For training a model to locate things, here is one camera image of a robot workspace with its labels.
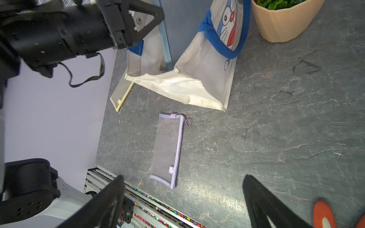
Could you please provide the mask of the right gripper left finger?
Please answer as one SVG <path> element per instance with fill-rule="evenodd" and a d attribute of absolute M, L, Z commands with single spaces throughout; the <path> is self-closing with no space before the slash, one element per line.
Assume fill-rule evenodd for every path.
<path fill-rule="evenodd" d="M 124 194 L 124 177 L 119 175 L 59 227 L 115 228 L 122 213 Z"/>

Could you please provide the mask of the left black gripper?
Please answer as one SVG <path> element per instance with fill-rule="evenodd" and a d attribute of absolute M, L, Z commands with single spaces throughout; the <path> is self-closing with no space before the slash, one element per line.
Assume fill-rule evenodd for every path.
<path fill-rule="evenodd" d="M 137 45 L 163 19 L 162 8 L 145 1 L 75 1 L 71 7 L 1 1 L 1 78 L 17 76 L 22 61 L 51 78 L 65 60 Z"/>

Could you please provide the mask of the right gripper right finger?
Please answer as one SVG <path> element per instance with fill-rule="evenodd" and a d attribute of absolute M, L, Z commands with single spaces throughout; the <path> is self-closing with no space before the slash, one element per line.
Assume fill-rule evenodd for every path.
<path fill-rule="evenodd" d="M 310 228 L 254 176 L 246 175 L 242 184 L 248 215 L 253 228 Z"/>

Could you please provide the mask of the dark blue mesh pouch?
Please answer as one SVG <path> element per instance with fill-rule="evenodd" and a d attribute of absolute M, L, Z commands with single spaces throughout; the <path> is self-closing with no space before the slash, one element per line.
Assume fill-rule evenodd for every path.
<path fill-rule="evenodd" d="M 155 0 L 162 8 L 164 20 L 159 24 L 163 55 L 168 71 L 189 47 L 198 33 L 199 24 L 211 8 L 211 0 Z"/>

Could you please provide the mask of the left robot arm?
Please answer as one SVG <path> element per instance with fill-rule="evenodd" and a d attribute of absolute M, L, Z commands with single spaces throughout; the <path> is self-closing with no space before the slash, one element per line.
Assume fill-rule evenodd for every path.
<path fill-rule="evenodd" d="M 108 48 L 142 52 L 144 37 L 164 19 L 162 8 L 144 1 L 1 1 L 1 90 L 24 61 L 52 78 L 54 68 L 78 56 L 101 56 Z M 63 228 L 120 228 L 134 203 L 125 199 L 123 176 L 100 192 L 69 187 L 45 159 L 1 164 L 1 224 L 37 215 L 61 217 Z"/>

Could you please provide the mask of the far left yellow mesh pouch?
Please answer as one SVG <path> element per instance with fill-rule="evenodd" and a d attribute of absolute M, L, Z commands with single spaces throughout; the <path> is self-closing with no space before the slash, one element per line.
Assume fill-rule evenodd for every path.
<path fill-rule="evenodd" d="M 116 89 L 110 97 L 110 101 L 116 112 L 119 112 L 129 92 L 131 91 L 134 82 L 125 79 L 125 73 L 122 75 Z"/>

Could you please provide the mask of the cream canvas tote bag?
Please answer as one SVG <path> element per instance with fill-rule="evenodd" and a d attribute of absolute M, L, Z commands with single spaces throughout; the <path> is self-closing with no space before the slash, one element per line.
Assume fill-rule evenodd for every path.
<path fill-rule="evenodd" d="M 127 53 L 125 79 L 186 105 L 226 111 L 236 59 L 248 36 L 250 1 L 214 1 L 174 69 L 153 72 L 145 41 Z"/>

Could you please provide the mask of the small purple pouch under blue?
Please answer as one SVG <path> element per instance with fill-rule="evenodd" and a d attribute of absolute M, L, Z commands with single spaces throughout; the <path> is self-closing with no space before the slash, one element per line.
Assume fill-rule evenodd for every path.
<path fill-rule="evenodd" d="M 184 125 L 191 123 L 182 114 L 159 115 L 150 178 L 172 190 L 176 187 Z"/>

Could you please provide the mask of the red patterned garden glove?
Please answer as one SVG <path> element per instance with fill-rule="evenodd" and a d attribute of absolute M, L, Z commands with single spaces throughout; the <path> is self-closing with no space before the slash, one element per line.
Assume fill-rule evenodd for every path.
<path fill-rule="evenodd" d="M 336 228 L 336 221 L 331 207 L 324 201 L 318 200 L 313 208 L 314 228 Z"/>

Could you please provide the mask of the green plant in pot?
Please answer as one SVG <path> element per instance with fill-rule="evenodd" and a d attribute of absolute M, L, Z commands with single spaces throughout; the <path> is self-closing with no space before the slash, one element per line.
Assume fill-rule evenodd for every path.
<path fill-rule="evenodd" d="M 261 36 L 271 43 L 283 43 L 300 35 L 316 17 L 324 1 L 252 1 Z"/>

